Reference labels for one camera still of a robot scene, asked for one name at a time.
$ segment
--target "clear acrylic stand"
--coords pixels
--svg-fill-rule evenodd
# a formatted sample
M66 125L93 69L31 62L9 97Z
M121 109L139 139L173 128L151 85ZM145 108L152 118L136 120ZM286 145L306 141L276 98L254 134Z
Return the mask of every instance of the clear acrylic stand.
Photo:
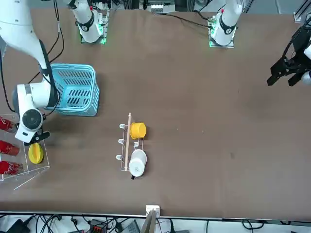
M131 123L135 123L135 121L133 120L133 117L131 117ZM128 162L131 160L131 154L133 153L134 150L137 149L144 149L144 139L137 139L137 140L129 140L128 142L126 141L126 136L127 136L127 132L128 132L128 128L129 125L128 124L120 124L119 126L120 129L122 129L123 131L123 137L120 138L118 140L118 143L120 143L122 145L122 151L121 154L118 154L116 156L117 160L121 161L121 171L130 171L129 169L126 169L125 167L128 167L128 165L126 166L126 162L125 162L125 151L126 151L126 144L129 143L129 158L128 158Z
M0 115L0 117L7 119L11 122L14 122L14 123L19 122L19 117L17 114L4 114L4 115ZM38 174L50 168L47 151L46 151L43 140L40 142L40 145L43 149L43 160L39 164L33 164L32 162L30 162L29 157L28 157L29 147L25 147L23 142L16 139L14 133L8 133L6 131L0 130L0 140L11 143L14 146L19 148L19 153L17 156L11 156L11 155L0 153L0 161L8 161L8 162L15 162L15 163L23 164L23 169L24 169L23 172L17 175L0 174L0 185L1 186L10 184L10 185L13 185L14 190L16 190L22 185L24 185L25 183L27 183L28 181L32 180Z

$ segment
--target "blue plastic basket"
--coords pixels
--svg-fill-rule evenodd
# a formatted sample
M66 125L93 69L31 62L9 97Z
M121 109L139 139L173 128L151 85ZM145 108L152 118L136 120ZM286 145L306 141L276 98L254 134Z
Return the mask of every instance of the blue plastic basket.
M60 92L60 101L55 110L71 116L95 116L99 88L93 67L72 64L52 64L51 67L56 88Z

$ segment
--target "white cup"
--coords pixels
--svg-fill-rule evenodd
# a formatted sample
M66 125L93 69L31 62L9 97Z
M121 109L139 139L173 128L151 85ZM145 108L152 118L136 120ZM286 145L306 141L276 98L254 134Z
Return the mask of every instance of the white cup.
M141 176L144 173L146 162L147 155L143 150L133 151L129 164L131 174L135 177Z

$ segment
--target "white robotic arm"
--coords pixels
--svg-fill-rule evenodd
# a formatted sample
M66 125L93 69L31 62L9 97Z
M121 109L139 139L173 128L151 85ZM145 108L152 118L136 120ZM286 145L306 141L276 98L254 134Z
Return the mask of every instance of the white robotic arm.
M231 43L242 10L241 0L226 0L224 11L216 16L217 23L211 35L218 45L226 46Z
M88 43L96 42L103 35L100 31L94 13L87 0L63 0L72 10L83 39Z
M35 58L44 76L40 83L19 84L13 91L13 106L20 117L16 138L29 143L43 123L38 108L54 107L58 95L44 44L33 29L27 0L1 0L0 36L8 46Z

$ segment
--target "red can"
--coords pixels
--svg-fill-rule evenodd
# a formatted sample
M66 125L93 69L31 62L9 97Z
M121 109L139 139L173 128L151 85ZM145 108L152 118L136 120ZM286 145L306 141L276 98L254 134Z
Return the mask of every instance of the red can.
M19 153L19 148L0 140L0 153L16 156Z
M17 175L23 171L23 164L1 161L0 174Z
M15 133L17 131L17 127L15 123L0 117L0 130Z

